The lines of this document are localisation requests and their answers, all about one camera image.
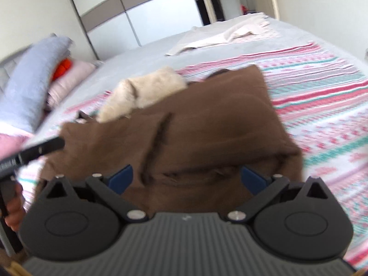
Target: pink and teal striped blanket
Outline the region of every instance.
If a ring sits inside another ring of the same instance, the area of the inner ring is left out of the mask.
[[[278,51],[241,55],[200,63],[178,71],[201,81],[222,69],[250,64],[261,68],[269,94],[290,136],[304,151],[304,177],[322,177],[354,224],[346,260],[368,266],[368,78],[346,60],[315,43]],[[69,109],[62,122],[79,109],[96,111],[109,93]],[[28,202],[43,159],[20,173]]]

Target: red object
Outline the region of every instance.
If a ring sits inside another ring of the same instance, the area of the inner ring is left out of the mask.
[[[66,58],[56,68],[54,75],[52,76],[52,82],[63,76],[72,66],[70,59]]]
[[[241,5],[241,10],[243,11],[243,14],[247,14],[248,13],[247,7],[245,7],[243,4]]]

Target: ribbed gray surface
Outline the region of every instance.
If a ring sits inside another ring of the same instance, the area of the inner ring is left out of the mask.
[[[342,260],[327,264],[288,263],[266,253],[241,225],[215,213],[160,213],[130,225],[117,243],[90,259],[52,263],[32,258],[24,267],[33,276],[350,276]]]

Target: white towel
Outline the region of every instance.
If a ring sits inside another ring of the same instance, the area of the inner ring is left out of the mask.
[[[264,13],[247,14],[225,22],[217,22],[204,27],[193,27],[166,55],[177,55],[186,49],[229,44],[235,38],[258,35],[269,31],[270,23]]]
[[[100,109],[97,121],[103,123],[122,116],[129,117],[134,109],[151,106],[187,86],[184,78],[171,67],[161,68],[145,76],[121,80]]]

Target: brown cloth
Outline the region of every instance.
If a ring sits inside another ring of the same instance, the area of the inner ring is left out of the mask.
[[[27,259],[28,255],[24,249],[11,257],[6,254],[5,249],[0,249],[0,266],[2,267],[9,267],[12,262],[18,262],[21,264]]]
[[[301,180],[301,150],[256,66],[194,83],[130,118],[67,123],[60,135],[65,149],[50,155],[42,179],[110,176],[130,164],[134,179],[123,197],[149,215],[234,210],[251,197],[240,180],[243,165]]]

